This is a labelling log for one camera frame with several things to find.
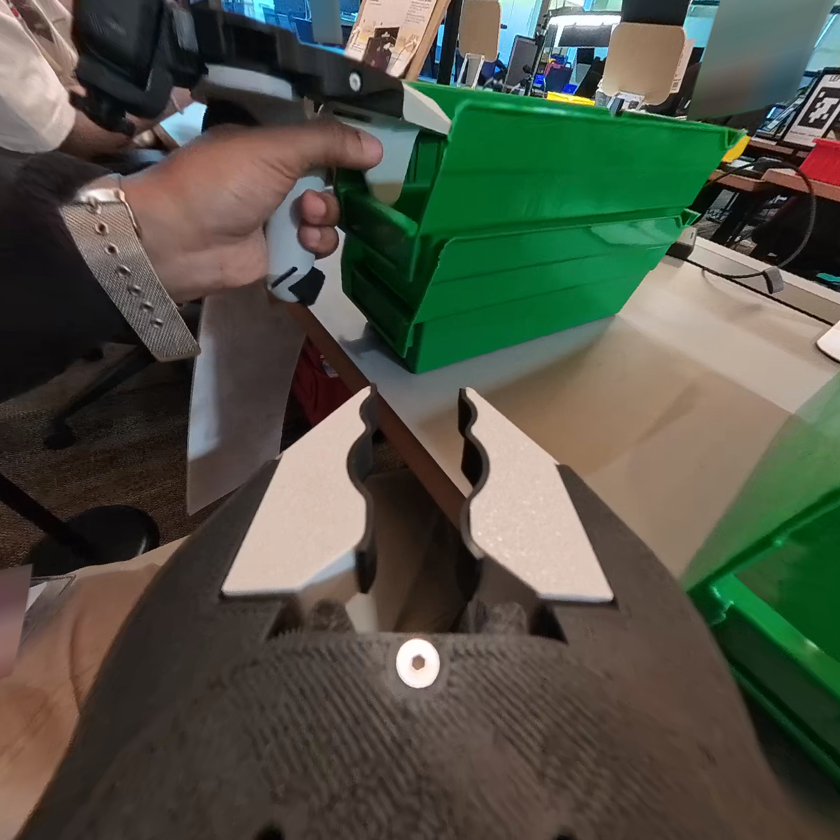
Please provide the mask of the silver mesh wristwatch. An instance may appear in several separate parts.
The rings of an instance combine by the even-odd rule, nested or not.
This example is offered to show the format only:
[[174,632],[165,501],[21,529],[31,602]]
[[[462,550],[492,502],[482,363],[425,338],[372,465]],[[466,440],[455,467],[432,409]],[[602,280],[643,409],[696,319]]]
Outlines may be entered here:
[[143,347],[159,362],[197,357],[198,341],[141,243],[121,176],[84,185],[59,213],[80,257]]

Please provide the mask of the black-white marker sign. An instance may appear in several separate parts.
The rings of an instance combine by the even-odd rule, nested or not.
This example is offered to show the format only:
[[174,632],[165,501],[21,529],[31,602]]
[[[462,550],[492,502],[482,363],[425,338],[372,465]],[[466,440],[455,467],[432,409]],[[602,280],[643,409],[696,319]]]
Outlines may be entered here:
[[810,151],[827,137],[839,114],[839,68],[827,67],[809,88],[790,124],[776,141],[788,148]]

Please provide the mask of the grey desk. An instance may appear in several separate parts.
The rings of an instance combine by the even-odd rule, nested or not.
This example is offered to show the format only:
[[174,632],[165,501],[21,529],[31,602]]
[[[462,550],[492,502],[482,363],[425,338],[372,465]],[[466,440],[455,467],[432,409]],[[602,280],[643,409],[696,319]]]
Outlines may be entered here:
[[456,523],[459,390],[471,387],[571,467],[674,574],[689,579],[838,489],[838,363],[816,347],[837,295],[806,311],[674,259],[614,318],[424,374],[403,369],[340,288],[291,307]]

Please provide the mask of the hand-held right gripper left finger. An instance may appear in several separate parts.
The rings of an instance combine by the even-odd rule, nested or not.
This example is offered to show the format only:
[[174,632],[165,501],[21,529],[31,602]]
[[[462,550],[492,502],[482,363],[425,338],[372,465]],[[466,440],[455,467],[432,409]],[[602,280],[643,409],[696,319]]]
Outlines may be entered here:
[[376,574],[372,469],[377,390],[369,385],[284,450],[221,594],[290,598],[303,611],[370,592]]

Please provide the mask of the black office chair base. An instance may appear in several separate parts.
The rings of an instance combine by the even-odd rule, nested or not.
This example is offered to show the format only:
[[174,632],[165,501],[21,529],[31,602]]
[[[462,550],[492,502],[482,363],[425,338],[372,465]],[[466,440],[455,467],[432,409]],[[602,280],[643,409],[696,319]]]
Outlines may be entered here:
[[1,500],[41,532],[24,559],[34,577],[131,560],[161,544],[155,521],[136,507],[94,507],[62,520],[5,476],[1,476]]
[[74,445],[77,439],[70,420],[154,363],[153,354],[143,346],[136,345],[120,360],[107,364],[89,384],[53,414],[43,437],[44,446],[50,450],[61,450]]

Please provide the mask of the black steel pillar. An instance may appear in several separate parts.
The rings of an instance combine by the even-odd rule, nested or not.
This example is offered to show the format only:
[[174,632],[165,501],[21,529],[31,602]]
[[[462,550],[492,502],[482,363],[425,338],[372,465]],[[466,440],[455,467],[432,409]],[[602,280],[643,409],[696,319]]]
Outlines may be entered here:
[[438,85],[449,86],[453,80],[455,54],[458,46],[460,18],[463,1],[449,1],[444,19],[444,33],[439,62],[437,64]]

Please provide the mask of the brown-sheet document stand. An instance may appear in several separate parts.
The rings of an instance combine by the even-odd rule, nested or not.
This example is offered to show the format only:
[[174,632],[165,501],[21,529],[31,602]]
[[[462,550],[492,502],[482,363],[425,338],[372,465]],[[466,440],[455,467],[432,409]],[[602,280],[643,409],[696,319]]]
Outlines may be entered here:
[[449,1],[362,1],[344,55],[405,81],[418,78]]

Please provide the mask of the dark red bag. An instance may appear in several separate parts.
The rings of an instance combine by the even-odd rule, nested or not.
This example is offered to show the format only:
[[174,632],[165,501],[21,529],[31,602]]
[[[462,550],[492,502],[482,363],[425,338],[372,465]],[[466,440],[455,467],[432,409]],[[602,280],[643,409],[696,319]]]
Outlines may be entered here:
[[310,426],[317,426],[346,403],[353,392],[309,339],[303,340],[290,393]]

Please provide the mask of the person's left hand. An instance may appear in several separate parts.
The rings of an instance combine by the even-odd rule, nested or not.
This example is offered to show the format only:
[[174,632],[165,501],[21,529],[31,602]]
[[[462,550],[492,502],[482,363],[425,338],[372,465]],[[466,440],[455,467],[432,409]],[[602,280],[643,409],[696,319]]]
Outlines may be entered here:
[[267,274],[264,226],[304,175],[366,171],[382,157],[378,139],[330,119],[224,125],[129,176],[122,191],[157,277],[183,303]]

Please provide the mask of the large red bin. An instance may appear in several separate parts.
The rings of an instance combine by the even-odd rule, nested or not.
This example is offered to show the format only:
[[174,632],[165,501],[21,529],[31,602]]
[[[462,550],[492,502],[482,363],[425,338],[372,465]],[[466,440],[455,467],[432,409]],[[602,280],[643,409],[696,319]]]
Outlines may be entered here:
[[840,186],[839,140],[815,139],[812,150],[800,164],[801,171],[812,181]]

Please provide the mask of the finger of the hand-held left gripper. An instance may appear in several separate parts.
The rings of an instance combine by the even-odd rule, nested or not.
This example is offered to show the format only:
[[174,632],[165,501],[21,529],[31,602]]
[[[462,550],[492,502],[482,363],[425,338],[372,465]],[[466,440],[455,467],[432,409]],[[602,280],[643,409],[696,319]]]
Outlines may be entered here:
[[402,90],[402,120],[405,123],[432,133],[450,131],[452,122],[435,100],[405,81]]

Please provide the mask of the person's tan trouser leg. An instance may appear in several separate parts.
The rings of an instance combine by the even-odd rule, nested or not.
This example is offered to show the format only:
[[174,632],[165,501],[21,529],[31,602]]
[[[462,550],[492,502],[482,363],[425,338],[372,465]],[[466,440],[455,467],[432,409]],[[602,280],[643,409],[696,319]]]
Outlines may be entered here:
[[121,625],[182,543],[81,569],[34,606],[36,623],[1,680],[1,838],[15,838],[25,824]]

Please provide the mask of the pale grey panel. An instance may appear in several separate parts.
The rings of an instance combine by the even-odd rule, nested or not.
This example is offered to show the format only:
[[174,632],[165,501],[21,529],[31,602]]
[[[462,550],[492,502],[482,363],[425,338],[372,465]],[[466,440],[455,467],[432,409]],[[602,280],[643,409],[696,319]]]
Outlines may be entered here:
[[261,281],[204,300],[187,431],[189,515],[278,456],[303,338]]

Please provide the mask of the cardboard display board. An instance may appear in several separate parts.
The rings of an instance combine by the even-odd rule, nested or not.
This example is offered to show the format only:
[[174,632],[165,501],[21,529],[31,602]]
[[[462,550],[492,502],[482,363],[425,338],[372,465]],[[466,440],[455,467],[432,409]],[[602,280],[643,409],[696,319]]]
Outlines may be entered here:
[[597,91],[640,107],[658,106],[679,90],[694,46],[681,26],[619,23]]
[[461,58],[456,86],[475,89],[485,64],[498,58],[501,5],[498,1],[464,1],[458,26]]

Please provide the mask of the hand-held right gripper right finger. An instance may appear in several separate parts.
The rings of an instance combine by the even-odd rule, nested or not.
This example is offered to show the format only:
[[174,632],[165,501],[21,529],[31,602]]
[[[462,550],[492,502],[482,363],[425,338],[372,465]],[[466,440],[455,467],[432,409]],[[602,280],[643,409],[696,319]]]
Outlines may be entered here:
[[573,504],[560,464],[475,389],[458,393],[460,514],[469,597],[523,607],[608,605],[613,589]]

